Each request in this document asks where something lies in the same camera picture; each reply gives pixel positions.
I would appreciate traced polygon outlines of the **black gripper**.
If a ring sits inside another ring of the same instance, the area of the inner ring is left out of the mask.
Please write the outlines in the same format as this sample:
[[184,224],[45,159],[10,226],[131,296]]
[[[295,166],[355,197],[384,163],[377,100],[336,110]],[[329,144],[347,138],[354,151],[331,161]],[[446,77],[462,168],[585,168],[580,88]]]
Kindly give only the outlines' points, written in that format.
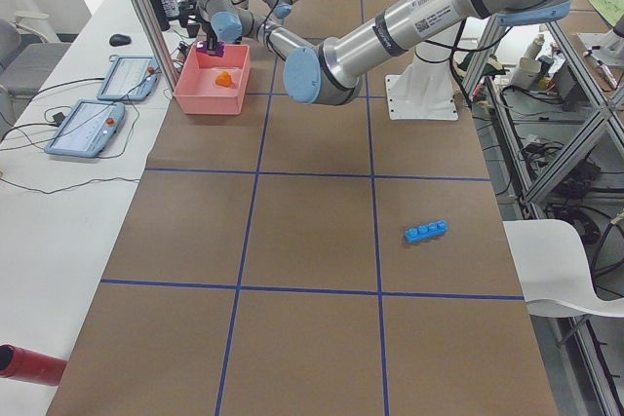
[[205,43],[207,50],[217,50],[220,45],[216,33],[211,28],[206,31]]

